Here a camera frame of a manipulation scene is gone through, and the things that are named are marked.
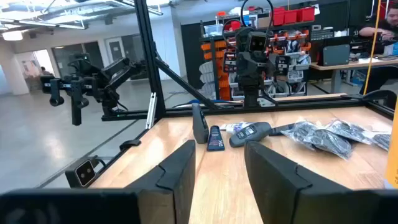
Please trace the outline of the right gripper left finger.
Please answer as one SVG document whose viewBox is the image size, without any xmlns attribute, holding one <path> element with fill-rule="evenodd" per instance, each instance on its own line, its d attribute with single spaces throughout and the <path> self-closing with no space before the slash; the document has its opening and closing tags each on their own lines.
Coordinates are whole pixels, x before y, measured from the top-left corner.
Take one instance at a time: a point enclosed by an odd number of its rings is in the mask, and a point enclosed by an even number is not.
<svg viewBox="0 0 398 224">
<path fill-rule="evenodd" d="M 136 202 L 133 223 L 188 223 L 195 186 L 196 143 L 188 140 L 126 186 Z"/>
</svg>

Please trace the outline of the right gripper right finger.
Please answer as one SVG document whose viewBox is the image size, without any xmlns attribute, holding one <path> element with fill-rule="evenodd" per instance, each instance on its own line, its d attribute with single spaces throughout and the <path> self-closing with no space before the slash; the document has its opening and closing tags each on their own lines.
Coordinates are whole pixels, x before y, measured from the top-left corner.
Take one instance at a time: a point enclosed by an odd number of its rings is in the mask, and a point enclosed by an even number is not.
<svg viewBox="0 0 398 224">
<path fill-rule="evenodd" d="M 349 190 L 264 145 L 244 147 L 249 182 L 264 223 L 346 223 Z"/>
</svg>

